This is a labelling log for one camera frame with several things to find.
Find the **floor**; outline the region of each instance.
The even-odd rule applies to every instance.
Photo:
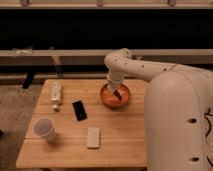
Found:
[[[105,78],[105,75],[80,75],[81,78]],[[22,89],[25,75],[0,75],[0,129],[4,136],[0,138],[0,171],[27,171],[30,169],[17,169],[16,159],[21,148],[27,126],[32,116],[34,107],[46,78],[57,78],[55,75],[37,76],[28,89]],[[79,75],[71,75],[67,78],[79,78]],[[210,133],[207,142],[209,144],[209,157],[213,161],[213,133]],[[69,169],[70,171],[106,171],[109,169]],[[112,171],[138,171],[141,169],[110,169]]]

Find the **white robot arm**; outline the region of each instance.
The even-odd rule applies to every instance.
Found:
[[[108,54],[108,88],[125,73],[150,82],[145,96],[149,171],[207,171],[204,113],[213,105],[213,73],[190,66],[132,59],[128,49]]]

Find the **wooden table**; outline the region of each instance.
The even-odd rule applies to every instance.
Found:
[[[111,110],[102,104],[99,91],[106,80],[57,80],[63,86],[63,104],[52,110],[51,85],[46,80],[35,107],[16,166],[17,168],[145,167],[146,140],[143,102],[147,83],[125,80],[131,91],[129,105]],[[81,100],[88,118],[77,121],[72,102]],[[32,126],[42,117],[54,120],[56,141],[36,137]],[[101,129],[100,148],[87,149],[87,128]]]

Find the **paper cup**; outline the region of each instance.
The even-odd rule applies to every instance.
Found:
[[[56,137],[54,124],[50,118],[39,119],[33,127],[33,132],[47,142],[54,141]]]

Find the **black phone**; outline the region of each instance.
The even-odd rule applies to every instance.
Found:
[[[82,101],[73,102],[72,105],[75,110],[75,115],[78,121],[81,121],[87,118],[87,114],[85,112]]]

